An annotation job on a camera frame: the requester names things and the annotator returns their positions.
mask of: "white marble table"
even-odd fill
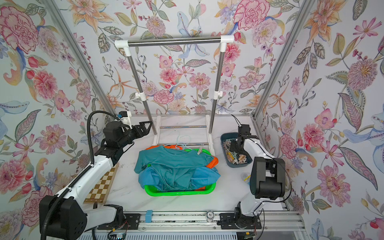
[[[251,133],[255,134],[251,118],[249,116],[239,116],[241,123],[251,126]],[[146,117],[132,117],[132,124],[140,121],[147,121]],[[200,116],[172,116],[162,117],[162,126],[186,126],[186,125],[205,125],[205,117]],[[216,116],[214,128],[212,131],[214,138],[214,149],[216,157],[219,160],[216,168],[221,177],[216,183],[215,190],[210,194],[184,195],[184,196],[164,196],[151,197],[138,182],[138,174],[133,170],[136,165],[138,153],[153,142],[153,133],[151,132],[140,139],[135,140],[132,146],[119,160],[119,170],[114,179],[112,189],[109,193],[107,204],[116,204],[123,206],[124,211],[232,211],[239,201],[250,191],[249,185],[241,180],[243,172],[250,173],[252,164],[246,167],[231,168],[227,166],[220,136],[226,132],[237,132],[237,124],[231,116]],[[207,142],[206,129],[161,129],[160,143],[176,142],[180,136],[179,142]],[[282,205],[267,204],[265,210],[282,210]]]

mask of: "chessboard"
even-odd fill
[[[101,203],[105,204],[109,191],[112,187],[113,180],[115,178],[119,164],[116,164],[111,168],[109,172],[106,172],[104,176],[97,182],[95,187],[88,193],[84,203]]]

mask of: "green laundry basket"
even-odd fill
[[[203,149],[202,152],[211,155],[211,153],[208,150]],[[209,193],[213,192],[215,187],[216,187],[216,183],[206,186],[204,191],[161,192],[155,186],[145,185],[144,186],[144,190],[147,192],[148,195],[150,195],[152,197],[159,197],[159,196],[180,196],[180,195],[209,194]]]

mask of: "teal t-shirt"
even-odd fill
[[[191,178],[197,167],[208,165],[213,156],[197,151],[186,152],[163,146],[139,152],[135,173],[139,174],[151,164],[165,185],[166,191],[192,190]]]

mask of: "black mounting plate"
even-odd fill
[[[127,218],[127,223],[129,225],[128,230],[137,230],[140,224],[140,214],[124,214],[124,215]],[[108,226],[108,224],[102,224],[99,227],[97,227],[97,229],[112,230],[113,227]],[[121,230],[126,230],[126,229],[127,229],[127,225],[124,225],[124,227]]]
[[[255,229],[254,223],[247,223],[246,225],[235,223],[234,215],[235,214],[220,214],[221,229]],[[260,218],[255,218],[256,229],[261,229]]]

